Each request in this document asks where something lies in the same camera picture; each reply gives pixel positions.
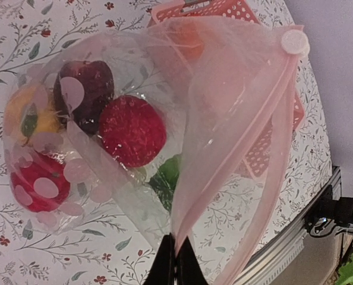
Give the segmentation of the floral patterned table mat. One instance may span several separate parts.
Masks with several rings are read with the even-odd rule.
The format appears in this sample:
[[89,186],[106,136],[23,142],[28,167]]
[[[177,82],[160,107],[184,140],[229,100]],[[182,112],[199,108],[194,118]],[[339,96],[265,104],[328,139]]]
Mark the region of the floral patterned table mat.
[[[6,93],[24,66],[46,62],[93,32],[136,31],[150,20],[152,7],[168,1],[0,1],[0,284],[140,284],[155,252],[121,211],[112,205],[68,233],[46,235],[34,229],[8,186],[2,146]],[[312,67],[298,67],[304,123],[292,143],[283,190],[257,253],[271,244],[314,198],[332,175],[324,111]],[[256,187],[234,195],[239,180],[216,196],[195,236],[204,274],[215,278],[234,247],[225,230],[244,230],[245,210]]]

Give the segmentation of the clear zip top bag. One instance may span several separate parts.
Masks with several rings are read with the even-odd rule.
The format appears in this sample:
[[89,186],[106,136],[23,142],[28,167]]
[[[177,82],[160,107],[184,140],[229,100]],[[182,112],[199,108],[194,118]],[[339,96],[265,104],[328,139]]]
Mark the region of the clear zip top bag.
[[[204,42],[198,60],[188,61],[172,40],[175,26],[182,23],[194,23]],[[64,77],[61,94],[68,115],[59,132],[38,133],[32,145],[20,146],[5,137],[3,130],[9,175],[43,154],[64,165],[70,183],[68,198],[56,210],[26,211],[42,230],[61,233],[88,218],[88,208],[113,202],[156,253],[164,235],[171,234],[177,259],[186,238],[193,247],[198,220],[215,196],[230,178],[238,178],[239,189],[256,187],[261,197],[244,226],[245,233],[234,239],[233,253],[213,279],[214,284],[232,284],[265,230],[289,160],[293,101],[287,92],[277,91],[270,96],[276,107],[264,110],[273,103],[257,99],[249,87],[253,82],[264,91],[282,87],[279,79],[283,78],[292,81],[288,86],[295,91],[298,62],[307,52],[291,56],[281,50],[280,29],[223,16],[173,17],[138,33],[109,31],[91,36],[29,70],[29,80],[22,86],[42,84],[53,93],[66,62],[106,62],[114,77],[113,100],[124,95],[144,99],[166,128],[158,161],[142,172],[149,179],[157,164],[175,154],[181,160],[171,211],[155,195],[159,210],[133,206],[127,198],[134,180],[131,171],[105,151],[99,129],[89,136],[76,124],[73,110],[81,104],[84,88],[75,78]],[[260,178],[244,177],[237,173],[238,167],[268,121],[272,121],[268,170]]]

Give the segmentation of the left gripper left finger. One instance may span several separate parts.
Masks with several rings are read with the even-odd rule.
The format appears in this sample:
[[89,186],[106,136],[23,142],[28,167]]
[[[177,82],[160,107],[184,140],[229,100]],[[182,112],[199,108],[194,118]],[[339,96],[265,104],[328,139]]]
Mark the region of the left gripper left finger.
[[164,235],[146,277],[145,285],[173,285],[175,281],[175,239]]

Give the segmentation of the white radish toy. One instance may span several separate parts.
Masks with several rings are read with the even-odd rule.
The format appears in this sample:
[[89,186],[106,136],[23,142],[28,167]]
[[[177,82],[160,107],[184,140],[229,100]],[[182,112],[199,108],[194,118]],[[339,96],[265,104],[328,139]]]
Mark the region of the white radish toy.
[[118,158],[134,177],[132,189],[127,198],[133,206],[144,209],[154,207],[159,210],[160,207],[156,206],[153,201],[155,195],[162,207],[166,211],[171,211],[174,191],[179,178],[181,155],[175,154],[163,163],[157,164],[156,172],[148,179],[142,171],[152,161],[158,161],[157,155],[155,150],[144,150],[137,153],[124,153]]

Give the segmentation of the aluminium front rail frame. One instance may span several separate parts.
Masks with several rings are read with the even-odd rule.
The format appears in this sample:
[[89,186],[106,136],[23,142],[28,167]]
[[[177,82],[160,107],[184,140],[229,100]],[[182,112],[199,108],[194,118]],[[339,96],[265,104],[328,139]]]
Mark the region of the aluminium front rail frame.
[[251,257],[234,283],[242,285],[272,284],[304,249],[304,238],[307,236],[305,218],[310,210],[325,195],[330,194],[331,198],[337,199],[341,194],[340,184],[341,169],[338,166],[333,166],[331,178],[319,193],[288,226]]

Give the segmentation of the red apple toy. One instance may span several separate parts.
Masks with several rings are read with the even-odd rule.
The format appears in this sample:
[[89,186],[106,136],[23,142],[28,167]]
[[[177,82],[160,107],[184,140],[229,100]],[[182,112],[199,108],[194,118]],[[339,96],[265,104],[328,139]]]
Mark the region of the red apple toy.
[[105,151],[128,168],[149,164],[167,139],[165,125],[155,109],[131,95],[120,96],[104,108],[99,135]]

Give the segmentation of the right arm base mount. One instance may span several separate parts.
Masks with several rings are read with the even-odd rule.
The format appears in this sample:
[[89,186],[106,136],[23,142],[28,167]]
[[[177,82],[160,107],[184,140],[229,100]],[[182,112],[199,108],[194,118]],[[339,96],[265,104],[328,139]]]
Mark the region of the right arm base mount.
[[333,198],[333,186],[328,185],[304,217],[304,228],[312,238],[325,238],[339,227],[353,224],[353,198]]

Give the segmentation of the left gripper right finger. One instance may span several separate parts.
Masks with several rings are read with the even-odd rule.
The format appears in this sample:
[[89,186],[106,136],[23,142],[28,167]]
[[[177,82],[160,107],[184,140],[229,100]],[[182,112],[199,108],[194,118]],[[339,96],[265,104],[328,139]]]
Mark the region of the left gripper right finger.
[[176,283],[177,285],[208,285],[188,237],[176,256]]

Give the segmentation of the orange tangerine toy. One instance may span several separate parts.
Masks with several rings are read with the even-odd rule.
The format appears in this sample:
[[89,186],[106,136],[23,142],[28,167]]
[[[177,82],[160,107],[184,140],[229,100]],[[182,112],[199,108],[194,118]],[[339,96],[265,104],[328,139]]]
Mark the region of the orange tangerine toy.
[[204,42],[194,23],[182,23],[175,26],[171,37],[188,61],[195,61],[201,57],[204,51]]

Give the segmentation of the pink perforated plastic basket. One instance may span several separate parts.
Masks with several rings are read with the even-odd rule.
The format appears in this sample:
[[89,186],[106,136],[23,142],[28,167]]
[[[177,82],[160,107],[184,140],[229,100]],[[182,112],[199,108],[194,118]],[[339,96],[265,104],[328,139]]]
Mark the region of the pink perforated plastic basket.
[[[259,20],[252,12],[246,1],[171,1],[155,6],[151,12],[152,19],[149,25],[159,24],[172,17],[198,17],[221,15],[240,21],[258,24]],[[310,50],[308,38],[301,27],[281,27],[279,46],[285,53],[298,55]],[[257,99],[265,99],[266,103],[273,103],[272,107],[264,107],[264,110],[272,110],[276,107],[276,101],[270,99],[277,91],[287,92],[289,100],[293,101],[292,129],[296,130],[303,119],[303,106],[298,98],[298,93],[289,87],[292,81],[280,78],[282,87],[262,90],[255,82],[249,85],[255,91]],[[244,177],[260,178],[268,170],[269,151],[272,143],[272,121],[265,124],[259,137],[255,140],[249,152],[243,158],[237,173]]]

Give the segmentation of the yellow lemon toy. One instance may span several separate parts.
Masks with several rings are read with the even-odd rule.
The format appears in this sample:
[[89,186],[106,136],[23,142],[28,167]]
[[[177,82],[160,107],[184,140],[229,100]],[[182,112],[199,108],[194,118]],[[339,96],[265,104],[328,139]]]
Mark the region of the yellow lemon toy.
[[61,129],[53,94],[42,84],[20,87],[5,107],[4,136],[20,146],[32,145],[38,133],[57,133]]

